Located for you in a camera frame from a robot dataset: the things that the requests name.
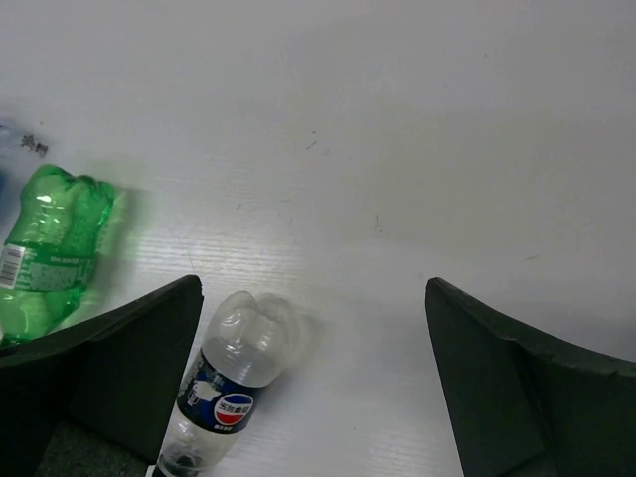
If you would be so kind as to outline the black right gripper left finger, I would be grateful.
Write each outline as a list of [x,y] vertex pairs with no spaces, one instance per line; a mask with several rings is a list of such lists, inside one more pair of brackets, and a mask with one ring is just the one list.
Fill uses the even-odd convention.
[[4,476],[143,476],[203,306],[198,276],[1,351]]

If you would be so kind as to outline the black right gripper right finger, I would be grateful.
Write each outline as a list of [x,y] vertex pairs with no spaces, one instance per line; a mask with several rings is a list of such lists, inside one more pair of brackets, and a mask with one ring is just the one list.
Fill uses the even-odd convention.
[[425,312],[466,476],[632,476],[635,365],[500,313],[441,278]]

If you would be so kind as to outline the green plastic bottle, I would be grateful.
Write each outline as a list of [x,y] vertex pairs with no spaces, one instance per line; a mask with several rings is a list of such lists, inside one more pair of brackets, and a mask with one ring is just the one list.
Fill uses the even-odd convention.
[[29,342],[80,306],[94,272],[114,187],[50,164],[24,186],[1,249],[1,344]]

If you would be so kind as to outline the clear Pepsi bottle black label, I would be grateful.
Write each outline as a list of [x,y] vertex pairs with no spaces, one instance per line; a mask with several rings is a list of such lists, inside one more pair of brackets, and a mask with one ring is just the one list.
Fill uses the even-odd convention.
[[216,308],[175,399],[156,476],[203,476],[235,445],[262,397],[310,354],[313,318],[271,293]]

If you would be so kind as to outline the crushed bottle blue label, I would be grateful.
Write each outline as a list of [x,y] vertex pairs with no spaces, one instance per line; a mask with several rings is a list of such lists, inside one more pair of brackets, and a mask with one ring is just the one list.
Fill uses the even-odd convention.
[[20,131],[7,119],[1,118],[1,201],[13,194],[20,176]]

